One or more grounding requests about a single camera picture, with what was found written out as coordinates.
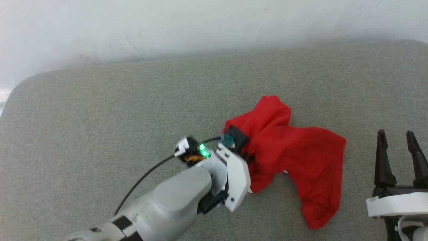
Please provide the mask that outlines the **grey fabric sofa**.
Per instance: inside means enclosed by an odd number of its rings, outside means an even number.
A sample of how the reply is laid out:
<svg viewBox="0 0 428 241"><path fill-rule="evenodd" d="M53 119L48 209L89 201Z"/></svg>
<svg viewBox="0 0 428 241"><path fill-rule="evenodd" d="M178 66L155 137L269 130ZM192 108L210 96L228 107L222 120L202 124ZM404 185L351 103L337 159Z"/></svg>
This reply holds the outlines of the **grey fabric sofa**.
<svg viewBox="0 0 428 241"><path fill-rule="evenodd" d="M308 229L296 188L277 175L237 211L199 216L182 241L386 241L368 217L377 132L391 169L414 180L406 132L428 158L428 44L416 40L253 52L34 75L0 117L0 241L61 241L107 221L135 182L179 139L218 136L263 96L291 125L346 138L341 206Z"/></svg>

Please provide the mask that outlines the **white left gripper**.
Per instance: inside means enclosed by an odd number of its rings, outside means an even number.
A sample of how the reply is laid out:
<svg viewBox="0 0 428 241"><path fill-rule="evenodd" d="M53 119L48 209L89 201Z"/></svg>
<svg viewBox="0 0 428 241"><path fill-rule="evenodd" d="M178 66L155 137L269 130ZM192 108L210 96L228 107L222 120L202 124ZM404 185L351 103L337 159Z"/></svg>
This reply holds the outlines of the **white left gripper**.
<svg viewBox="0 0 428 241"><path fill-rule="evenodd" d="M217 149L197 166L206 169L211 176L211 189L200 200L198 213L205 215L218 206L235 212L250 189L251 178L246 160L219 143Z"/></svg>

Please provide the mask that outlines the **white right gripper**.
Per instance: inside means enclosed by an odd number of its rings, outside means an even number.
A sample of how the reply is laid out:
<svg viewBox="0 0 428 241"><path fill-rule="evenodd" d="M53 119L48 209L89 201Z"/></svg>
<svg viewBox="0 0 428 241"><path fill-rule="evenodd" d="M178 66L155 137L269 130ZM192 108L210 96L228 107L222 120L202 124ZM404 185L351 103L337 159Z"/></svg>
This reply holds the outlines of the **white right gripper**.
<svg viewBox="0 0 428 241"><path fill-rule="evenodd" d="M369 217L394 217L404 215L428 215L428 160L413 131L406 133L408 151L412 155L415 179L413 186L390 187L397 184L387 155L387 138L379 130L376 148L373 197L366 199Z"/></svg>

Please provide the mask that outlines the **red jersey with white sleeves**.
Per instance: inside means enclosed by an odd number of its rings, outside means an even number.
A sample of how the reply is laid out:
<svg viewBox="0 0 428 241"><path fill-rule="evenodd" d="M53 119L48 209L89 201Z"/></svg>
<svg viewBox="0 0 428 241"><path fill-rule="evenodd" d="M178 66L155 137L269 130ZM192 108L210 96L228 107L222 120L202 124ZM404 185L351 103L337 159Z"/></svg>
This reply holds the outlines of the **red jersey with white sleeves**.
<svg viewBox="0 0 428 241"><path fill-rule="evenodd" d="M346 139L323 128L293 127L291 113L277 96L264 96L252 111L227 120L225 129L234 126L249 138L244 152L254 160L248 166L248 193L262 191L274 175L287 172L308 228L319 229L340 206Z"/></svg>

